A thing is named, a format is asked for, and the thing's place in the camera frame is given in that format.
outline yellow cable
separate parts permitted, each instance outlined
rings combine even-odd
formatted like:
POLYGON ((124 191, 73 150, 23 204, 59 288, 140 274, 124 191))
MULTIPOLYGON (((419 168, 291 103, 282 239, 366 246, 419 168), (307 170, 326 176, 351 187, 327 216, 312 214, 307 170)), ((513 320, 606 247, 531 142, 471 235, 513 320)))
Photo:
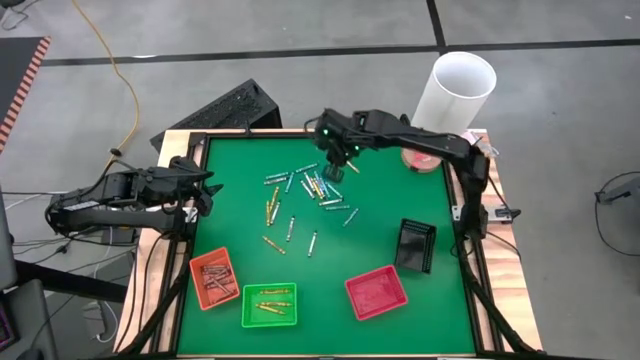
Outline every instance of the yellow cable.
MULTIPOLYGON (((129 141, 129 139, 133 136, 133 134, 138 129, 138 122, 140 120, 140 104, 138 103, 138 96, 136 96, 136 92, 133 90, 133 86, 131 86, 131 84, 129 83, 129 80, 127 80, 120 73, 120 70, 118 70, 118 65, 116 65, 116 61, 113 58, 113 54, 111 53, 111 49, 109 49, 109 45, 107 45, 106 41, 104 41, 104 39, 102 38, 102 34, 100 34, 100 31, 98 30, 98 28, 96 28, 96 26, 93 24, 93 22, 91 22, 91 19, 89 19, 87 14, 85 14, 84 11, 82 11, 82 9, 80 8, 80 5, 78 5, 76 0, 71 0, 71 2, 73 3, 73 6, 76 8, 76 10, 78 10, 80 15, 82 15, 82 17, 87 22, 87 24, 89 24, 89 26, 91 26, 91 29, 93 29, 93 32, 96 33, 96 36, 98 36, 98 39, 100 39, 100 42, 102 43, 102 46, 104 47, 104 49, 107 51, 107 54, 109 55, 109 60, 111 61, 111 66, 113 66, 113 71, 127 85, 127 87, 129 88, 129 91, 131 92, 131 96, 133 97, 133 102, 135 103, 136 111, 135 111, 135 120, 134 120, 134 123, 133 123, 133 127, 129 131, 129 134, 124 138, 124 140, 122 140, 120 145, 118 145, 118 147, 116 147, 116 149, 120 150, 120 148, 122 148, 124 145, 126 145, 126 143, 129 141)), ((112 154, 111 157, 109 157, 109 160, 107 161, 107 165, 113 159, 115 159, 115 156, 112 154)))

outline black keyboard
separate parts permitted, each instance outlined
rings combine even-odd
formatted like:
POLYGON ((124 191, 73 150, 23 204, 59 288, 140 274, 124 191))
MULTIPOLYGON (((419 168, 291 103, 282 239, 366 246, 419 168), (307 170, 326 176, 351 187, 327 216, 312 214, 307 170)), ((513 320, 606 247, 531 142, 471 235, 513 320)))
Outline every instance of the black keyboard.
POLYGON ((9 314, 6 312, 0 294, 0 352, 18 341, 18 334, 11 326, 9 314))

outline pink tray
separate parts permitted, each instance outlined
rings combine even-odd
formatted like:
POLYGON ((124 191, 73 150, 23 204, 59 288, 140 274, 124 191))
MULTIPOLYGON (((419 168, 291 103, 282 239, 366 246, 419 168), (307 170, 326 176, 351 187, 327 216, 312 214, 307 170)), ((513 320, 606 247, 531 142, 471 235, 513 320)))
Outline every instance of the pink tray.
POLYGON ((358 320, 366 320, 409 302, 393 265, 345 281, 358 320))

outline red tray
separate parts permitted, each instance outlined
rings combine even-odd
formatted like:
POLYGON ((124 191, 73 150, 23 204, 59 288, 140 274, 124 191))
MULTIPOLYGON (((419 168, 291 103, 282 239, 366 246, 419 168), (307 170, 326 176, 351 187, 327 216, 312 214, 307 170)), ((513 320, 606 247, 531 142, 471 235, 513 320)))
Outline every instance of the red tray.
POLYGON ((366 320, 409 302, 393 265, 345 281, 358 320, 366 320))
POLYGON ((236 274, 233 271, 227 248, 222 247, 191 259, 189 267, 191 268, 191 277, 193 278, 196 293, 198 294, 198 302, 200 302, 202 310, 211 309, 240 296, 240 288, 238 287, 238 281, 236 280, 236 274), (225 270, 218 275, 203 274, 203 267, 207 266, 224 267, 225 270), (211 278, 217 279, 215 280, 217 284, 224 286, 226 291, 219 286, 215 286, 216 284, 213 284, 214 280, 211 280, 211 278))

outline orange striped edge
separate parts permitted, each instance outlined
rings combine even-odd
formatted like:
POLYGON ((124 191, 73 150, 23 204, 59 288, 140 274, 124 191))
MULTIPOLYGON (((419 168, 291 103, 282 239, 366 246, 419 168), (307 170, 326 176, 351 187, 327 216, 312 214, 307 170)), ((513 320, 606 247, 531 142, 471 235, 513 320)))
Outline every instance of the orange striped edge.
POLYGON ((22 77, 20 86, 16 90, 16 95, 13 97, 13 101, 9 105, 9 110, 7 110, 4 120, 0 123, 0 153, 2 153, 7 144, 9 133, 11 133, 11 129, 13 129, 13 126, 16 124, 16 120, 18 120, 20 109, 29 94, 31 85, 36 78, 38 69, 42 64, 42 60, 44 60, 44 56, 49 49, 50 44, 51 38, 48 36, 40 40, 33 57, 31 57, 31 63, 29 63, 29 67, 27 68, 25 75, 22 77))

